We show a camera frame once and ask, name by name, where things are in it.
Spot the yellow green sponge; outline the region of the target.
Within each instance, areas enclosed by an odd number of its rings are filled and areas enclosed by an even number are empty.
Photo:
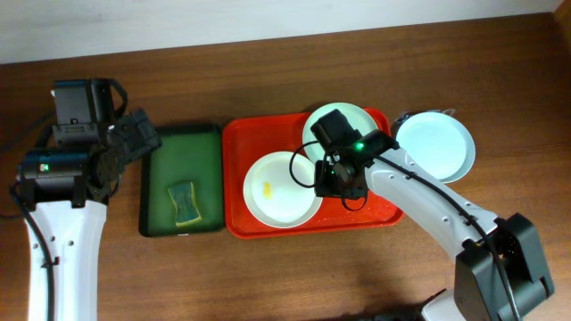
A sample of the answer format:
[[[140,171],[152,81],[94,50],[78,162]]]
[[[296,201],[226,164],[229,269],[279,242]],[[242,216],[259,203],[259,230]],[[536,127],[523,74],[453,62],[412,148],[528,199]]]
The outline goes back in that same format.
[[[198,209],[193,182],[184,182],[168,189],[175,208],[175,225],[190,226],[202,219]]]

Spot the light blue plate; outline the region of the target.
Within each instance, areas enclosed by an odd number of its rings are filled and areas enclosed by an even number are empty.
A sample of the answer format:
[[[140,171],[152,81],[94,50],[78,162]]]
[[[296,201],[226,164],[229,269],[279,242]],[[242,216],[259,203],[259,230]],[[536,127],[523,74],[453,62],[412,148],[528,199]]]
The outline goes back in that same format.
[[[393,124],[399,145],[423,170],[445,184],[463,178],[476,160],[475,141],[453,113],[407,113]]]

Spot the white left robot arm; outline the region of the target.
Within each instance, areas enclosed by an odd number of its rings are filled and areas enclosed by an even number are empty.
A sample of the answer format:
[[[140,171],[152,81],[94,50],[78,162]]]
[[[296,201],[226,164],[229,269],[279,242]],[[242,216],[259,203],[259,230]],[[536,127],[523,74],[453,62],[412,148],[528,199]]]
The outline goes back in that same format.
[[[30,320],[95,320],[98,253],[128,164],[161,147],[138,109],[112,122],[54,124],[18,167],[10,193],[29,236]]]

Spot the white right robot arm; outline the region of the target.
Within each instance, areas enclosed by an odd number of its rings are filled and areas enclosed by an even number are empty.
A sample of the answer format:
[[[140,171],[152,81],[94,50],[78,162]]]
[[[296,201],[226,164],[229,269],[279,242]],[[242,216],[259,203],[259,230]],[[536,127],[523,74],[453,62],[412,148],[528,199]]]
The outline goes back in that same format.
[[[404,211],[455,263],[454,287],[431,298],[422,320],[520,320],[554,293],[535,225],[516,213],[504,219],[469,202],[414,165],[385,133],[315,129],[332,160],[317,193],[344,200],[374,193]]]

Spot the white plate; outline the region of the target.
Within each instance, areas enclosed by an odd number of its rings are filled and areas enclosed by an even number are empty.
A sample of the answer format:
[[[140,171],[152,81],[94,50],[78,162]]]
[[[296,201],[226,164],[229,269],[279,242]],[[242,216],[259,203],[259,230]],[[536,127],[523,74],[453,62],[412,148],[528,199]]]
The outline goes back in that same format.
[[[245,175],[246,208],[265,226],[300,226],[317,214],[323,202],[310,187],[314,174],[314,164],[303,156],[269,153],[255,161]]]

